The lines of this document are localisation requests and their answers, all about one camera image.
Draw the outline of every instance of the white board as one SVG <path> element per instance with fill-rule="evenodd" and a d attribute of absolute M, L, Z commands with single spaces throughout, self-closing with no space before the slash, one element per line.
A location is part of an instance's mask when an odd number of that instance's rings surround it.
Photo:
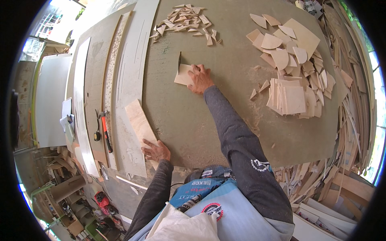
<path fill-rule="evenodd" d="M 88 139 L 84 107 L 85 70 L 89 44 L 90 38 L 79 46 L 78 55 L 76 57 L 73 96 L 75 129 L 80 150 L 82 151 L 83 161 L 86 166 L 86 172 L 94 177 L 100 177 L 99 171 L 95 165 L 93 153 L 91 152 L 90 140 Z"/>
<path fill-rule="evenodd" d="M 142 101 L 147 45 L 158 3 L 159 0 L 139 0 L 135 5 L 127 36 L 121 43 L 123 48 L 115 81 L 115 106 L 111 107 L 115 114 L 112 119 L 115 125 L 114 151 L 117 152 L 119 166 L 127 173 L 142 177 L 147 177 L 145 158 L 125 106 L 135 99 Z"/>
<path fill-rule="evenodd" d="M 42 60 L 36 85 L 35 128 L 38 147 L 66 145 L 62 118 L 62 102 L 66 92 L 70 54 L 46 56 Z"/>

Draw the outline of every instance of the man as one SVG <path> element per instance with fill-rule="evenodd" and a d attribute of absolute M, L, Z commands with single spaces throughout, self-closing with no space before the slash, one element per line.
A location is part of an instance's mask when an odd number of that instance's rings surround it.
<path fill-rule="evenodd" d="M 170 151 L 162 141 L 157 147 L 143 140 L 151 147 L 142 147 L 146 159 L 158 161 L 159 166 L 124 240 L 146 236 L 151 240 L 290 240 L 295 227 L 291 204 L 275 180 L 259 138 L 214 85 L 210 69 L 202 64 L 192 68 L 188 73 L 194 86 L 188 89 L 203 94 L 230 168 L 194 171 L 168 203 L 173 171 Z M 187 224 L 198 218 L 200 222 Z M 200 223 L 212 226 L 196 230 Z M 201 232 L 214 233 L 216 238 L 206 239 Z"/>

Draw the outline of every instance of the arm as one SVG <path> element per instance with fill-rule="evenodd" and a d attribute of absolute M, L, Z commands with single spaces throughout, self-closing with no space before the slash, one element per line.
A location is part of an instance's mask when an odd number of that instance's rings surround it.
<path fill-rule="evenodd" d="M 273 173 L 267 170 L 269 163 L 259 138 L 213 84 L 210 70 L 205 70 L 203 65 L 192 67 L 190 76 L 195 86 L 188 88 L 203 93 L 216 124 L 221 151 L 232 168 L 240 191 L 263 217 L 293 223 L 291 204 Z"/>
<path fill-rule="evenodd" d="M 159 147 L 146 140 L 144 140 L 144 143 L 151 147 L 151 149 L 142 147 L 142 152 L 147 155 L 145 158 L 155 160 L 159 162 L 159 165 L 153 180 L 135 211 L 133 221 L 126 232 L 124 240 L 130 239 L 161 212 L 165 202 L 169 201 L 170 197 L 171 174 L 174 169 L 170 163 L 170 151 L 161 141 L 158 141 Z"/>

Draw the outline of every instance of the scrap wood pile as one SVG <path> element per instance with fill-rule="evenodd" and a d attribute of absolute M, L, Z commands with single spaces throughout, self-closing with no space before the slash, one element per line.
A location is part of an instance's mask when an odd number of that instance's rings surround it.
<path fill-rule="evenodd" d="M 323 67 L 317 45 L 320 39 L 294 19 L 284 25 L 274 17 L 250 14 L 262 28 L 278 26 L 273 35 L 258 29 L 247 35 L 260 56 L 278 70 L 278 78 L 271 79 L 267 106 L 280 115 L 298 118 L 321 117 L 324 97 L 331 99 L 335 85 L 333 76 Z"/>
<path fill-rule="evenodd" d="M 208 30 L 212 23 L 205 15 L 200 14 L 201 10 L 206 8 L 193 7 L 191 4 L 182 4 L 173 8 L 175 10 L 168 14 L 167 19 L 162 20 L 154 27 L 156 33 L 150 36 L 150 38 L 154 38 L 153 43 L 158 42 L 158 39 L 164 35 L 165 31 L 182 32 L 186 30 L 193 32 L 192 36 L 194 37 L 204 36 L 205 34 L 207 46 L 212 46 L 213 42 L 218 44 L 222 42 L 222 39 L 216 39 L 216 30 L 212 29 L 211 32 Z"/>

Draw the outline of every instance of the sleeve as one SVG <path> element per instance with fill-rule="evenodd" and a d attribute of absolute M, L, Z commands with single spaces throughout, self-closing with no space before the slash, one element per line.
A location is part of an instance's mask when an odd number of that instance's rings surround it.
<path fill-rule="evenodd" d="M 204 100 L 240 191 L 263 217 L 293 223 L 290 201 L 271 172 L 259 138 L 216 86 L 205 90 Z"/>
<path fill-rule="evenodd" d="M 169 201 L 173 165 L 167 160 L 159 162 L 156 174 L 135 211 L 133 221 L 124 240 L 129 240 L 146 226 Z"/>

